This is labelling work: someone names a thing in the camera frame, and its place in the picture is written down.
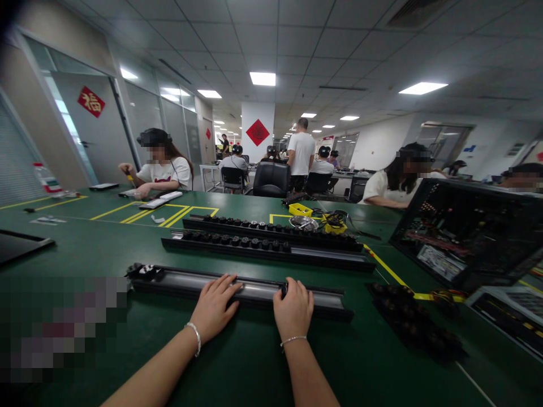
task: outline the metal bowl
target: metal bowl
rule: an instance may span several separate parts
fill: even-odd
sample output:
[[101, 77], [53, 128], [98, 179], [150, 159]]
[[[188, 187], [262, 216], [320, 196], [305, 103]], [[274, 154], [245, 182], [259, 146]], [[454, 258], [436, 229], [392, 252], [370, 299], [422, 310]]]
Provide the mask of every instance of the metal bowl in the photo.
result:
[[306, 231], [318, 229], [318, 223], [310, 217], [295, 216], [290, 218], [288, 222], [296, 229], [303, 229]]

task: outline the sign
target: sign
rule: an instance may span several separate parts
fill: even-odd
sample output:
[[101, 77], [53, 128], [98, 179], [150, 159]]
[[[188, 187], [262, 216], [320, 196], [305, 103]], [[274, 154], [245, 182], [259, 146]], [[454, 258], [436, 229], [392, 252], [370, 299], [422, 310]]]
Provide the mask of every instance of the sign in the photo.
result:
[[257, 147], [270, 135], [259, 119], [256, 119], [256, 122], [249, 127], [246, 133]]
[[84, 86], [81, 90], [81, 94], [79, 95], [77, 102], [82, 105], [82, 107], [87, 109], [95, 118], [100, 117], [102, 111], [104, 110], [104, 106], [106, 105], [106, 102], [96, 96], [86, 86]]

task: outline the silver bracelet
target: silver bracelet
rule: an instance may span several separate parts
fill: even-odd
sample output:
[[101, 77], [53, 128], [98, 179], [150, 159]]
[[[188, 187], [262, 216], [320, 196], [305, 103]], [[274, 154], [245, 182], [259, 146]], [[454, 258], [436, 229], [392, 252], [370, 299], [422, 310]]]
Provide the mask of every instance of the silver bracelet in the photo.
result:
[[200, 333], [196, 329], [196, 325], [194, 325], [192, 322], [187, 323], [185, 326], [190, 326], [196, 332], [196, 338], [198, 339], [198, 352], [196, 352], [194, 357], [198, 357], [198, 355], [200, 354], [200, 349], [202, 348], [202, 341], [200, 340]]
[[289, 342], [291, 342], [293, 340], [296, 340], [296, 339], [305, 339], [305, 340], [307, 340], [307, 336], [305, 336], [305, 335], [304, 336], [293, 336], [292, 338], [289, 338], [286, 341], [282, 342], [281, 343], [281, 348], [283, 348], [283, 353], [285, 352], [285, 348], [283, 347], [283, 345], [285, 345], [286, 343], [289, 343]]

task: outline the green workbench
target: green workbench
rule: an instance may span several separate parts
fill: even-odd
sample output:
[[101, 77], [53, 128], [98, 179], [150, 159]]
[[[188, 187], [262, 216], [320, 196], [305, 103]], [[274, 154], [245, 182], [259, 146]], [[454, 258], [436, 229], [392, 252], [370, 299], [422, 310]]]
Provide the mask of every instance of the green workbench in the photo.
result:
[[[288, 210], [281, 200], [187, 192], [171, 201], [172, 206], [150, 213], [118, 197], [121, 190], [84, 190], [84, 197], [77, 199], [48, 198], [0, 208], [1, 229], [51, 237], [57, 243], [2, 268], [0, 301], [3, 310], [10, 310], [4, 312], [4, 326], [10, 329], [9, 341], [3, 335], [5, 349], [10, 346], [10, 352], [17, 353], [21, 346], [28, 348], [28, 338], [34, 338], [37, 366], [43, 358], [40, 347], [45, 346], [40, 337], [64, 336], [70, 344], [64, 347], [67, 353], [54, 359], [56, 366], [59, 361], [63, 363], [63, 369], [47, 369], [43, 376], [36, 369], [35, 380], [42, 377], [44, 383], [15, 387], [23, 401], [96, 406], [189, 320], [195, 306], [192, 300], [122, 293], [126, 290], [126, 268], [140, 262], [237, 272], [277, 281], [292, 276], [307, 285], [345, 290], [344, 305], [355, 312], [353, 321], [346, 324], [313, 319], [308, 336], [344, 406], [406, 402], [455, 407], [491, 405], [484, 393], [498, 406], [542, 405], [542, 365], [464, 306], [460, 319], [453, 322], [431, 303], [424, 304], [436, 323], [461, 338], [470, 355], [461, 365], [440, 365], [406, 348], [372, 306], [364, 286], [384, 280], [397, 284], [381, 264], [373, 274], [363, 274], [202, 252], [189, 254], [162, 247], [160, 238], [170, 236], [169, 229], [182, 228], [180, 219], [188, 214], [217, 213], [267, 223], [273, 215], [273, 223], [286, 224]], [[387, 243], [400, 212], [348, 203], [305, 204], [346, 210], [359, 228], [381, 236], [381, 241], [361, 241], [415, 292], [428, 293], [439, 287]], [[27, 214], [23, 211], [26, 207], [37, 211]], [[44, 215], [67, 222], [58, 226], [30, 223]], [[166, 222], [159, 226], [152, 215]], [[107, 309], [106, 291], [110, 299]], [[288, 367], [279, 342], [273, 313], [240, 308], [226, 329], [189, 365], [170, 405], [293, 405]]]

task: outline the water bottle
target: water bottle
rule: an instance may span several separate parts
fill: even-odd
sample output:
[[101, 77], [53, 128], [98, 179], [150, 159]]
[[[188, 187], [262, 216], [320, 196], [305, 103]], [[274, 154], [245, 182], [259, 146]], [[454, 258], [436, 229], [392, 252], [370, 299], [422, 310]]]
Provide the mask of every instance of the water bottle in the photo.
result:
[[38, 178], [38, 181], [50, 197], [60, 198], [64, 196], [64, 191], [57, 179], [42, 163], [34, 163], [34, 172], [36, 173], [36, 178]]

